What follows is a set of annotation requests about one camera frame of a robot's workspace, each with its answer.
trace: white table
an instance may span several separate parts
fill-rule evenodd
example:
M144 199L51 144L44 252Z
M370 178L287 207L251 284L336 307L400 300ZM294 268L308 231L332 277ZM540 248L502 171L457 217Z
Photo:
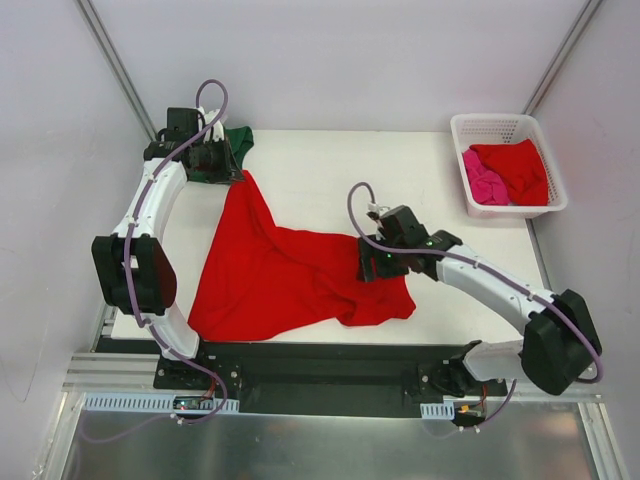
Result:
M254 176L277 225L355 235L346 211L351 186L366 180L378 203L411 207L427 230L445 229L479 254L534 286L540 271L524 220L467 216L451 135L446 133L256 131L244 168ZM165 230L165 249L178 277L177 303L188 316L228 187L187 183ZM358 220L366 191L355 196ZM345 327L329 319L270 341L366 344L465 344L515 340L505 320L465 293L412 274L407 285L417 308L408 320ZM112 338L148 339L133 317L118 312Z

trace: white basket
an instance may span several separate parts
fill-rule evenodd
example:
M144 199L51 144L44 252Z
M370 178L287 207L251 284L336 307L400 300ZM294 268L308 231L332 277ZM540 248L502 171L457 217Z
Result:
M458 155L460 174L467 195L467 212L476 218L534 218L546 212L557 212L567 206L567 194L555 159L549 150L538 121L529 115L471 113L451 119L451 132ZM530 139L538 150L549 181L549 203L544 207L518 205L481 205L471 196L469 178L462 154L473 144L499 145L520 143Z

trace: white arm segment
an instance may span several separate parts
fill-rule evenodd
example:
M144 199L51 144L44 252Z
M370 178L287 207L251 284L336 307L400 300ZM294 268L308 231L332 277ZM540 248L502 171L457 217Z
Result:
M138 202L138 198L153 174L153 171L163 160L164 158L153 158L148 162L144 162L144 171L142 172L140 185L138 185L138 190L133 197L133 201L131 205L129 205L125 217L113 230L113 233L117 233L118 237L124 238L127 235L129 219L133 214L133 209ZM173 203L187 183L187 173L184 171L182 162L169 162L162 172L160 172L158 178L154 179L154 182L155 184L149 190L149 193L147 193L147 197L142 204L142 209L136 222L136 228L133 231L133 238L139 238L146 234L157 238L160 244L162 244L164 227L167 225Z
M182 315L180 308L178 308L175 302L161 317L157 315L146 315L146 317L151 320L151 324L155 326L158 335L160 335L173 350L183 357L194 358L196 356L200 338L198 334L191 329L187 323L187 319L184 318L184 315ZM169 360L179 360L165 351L162 352L162 356Z
M519 280L501 268L487 262L466 245L456 245L450 248L449 252L475 258L480 263L498 270L504 276L522 285L527 290L532 289L528 283ZM545 307L538 302L529 300L527 295L516 292L493 275L480 268L475 268L468 263L445 257L436 263L436 268L438 280L452 287L459 288L489 307L513 325L520 335L524 335L524 327L529 322L529 314L532 312L541 312L545 309ZM553 292L542 288L534 289L534 291L536 295L539 295L549 302L553 302Z
M462 363L473 378L480 382L496 378L527 379L522 370L522 340L501 343L482 342L473 347Z
M131 205L129 205L126 216L113 231L118 237L124 238L126 236L127 229L129 228L129 220L138 202L138 198L153 174L153 171L163 160L164 158L154 158L148 162L144 162L144 172L136 195L133 197ZM147 193L147 197L142 204L142 209L140 210L138 221L133 231L133 238L149 235L157 238L160 244L162 244L164 228L167 225L169 214L171 213L178 194L187 183L187 174L181 162L169 162L158 177L154 179L154 182L155 184ZM189 327L187 320L175 302L162 316L144 314L144 317L152 321L158 334L176 352L187 358L194 358L196 356L200 339L198 334ZM169 360L178 360L169 352L163 351L162 355Z

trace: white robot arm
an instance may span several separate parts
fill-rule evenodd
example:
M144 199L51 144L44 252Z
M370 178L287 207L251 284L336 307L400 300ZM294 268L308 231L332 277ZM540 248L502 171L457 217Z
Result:
M463 396L474 382L527 378L545 392L560 395L571 383L582 380L580 375L592 361L599 364L602 347L580 295L571 290L558 295L533 289L486 261L454 235L443 230L429 235L404 205L382 215L379 209L370 208L369 216L377 222L378 230L367 236L353 216L354 189L348 208L361 235L359 276L363 281L406 275L410 270L424 273L471 295L506 319L523 337L503 343L471 342L431 372L429 383L434 388Z
M197 172L200 178L217 183L239 178L241 172L219 121L209 127L212 133L206 135L208 140L194 142L155 176L154 172L170 152L197 135L217 114L217 110L205 115L202 109L168 109L167 128L159 132L157 140L145 150L142 178L126 215L110 236L96 237L92 245L105 301L125 314L132 314L124 271L124 262L128 259L124 258L123 245L130 226L134 225L131 266L138 306L145 319L144 327L153 326L171 346L171 349L162 349L163 356L169 360L178 360L170 350L187 359L195 358L199 345L198 334L189 327L175 303L177 280L162 250L169 214L190 173ZM152 188L148 188L149 180L153 181ZM134 219L140 198L143 203Z

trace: red garment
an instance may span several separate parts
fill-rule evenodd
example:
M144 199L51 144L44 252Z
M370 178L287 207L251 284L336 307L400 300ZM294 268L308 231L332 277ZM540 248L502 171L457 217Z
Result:
M511 145L471 145L480 162L504 181L509 199L521 206L547 205L547 172L531 140Z
M205 340L266 340L333 317L359 326L411 315L404 277L357 281L356 238L277 227L244 175L227 195L189 315Z

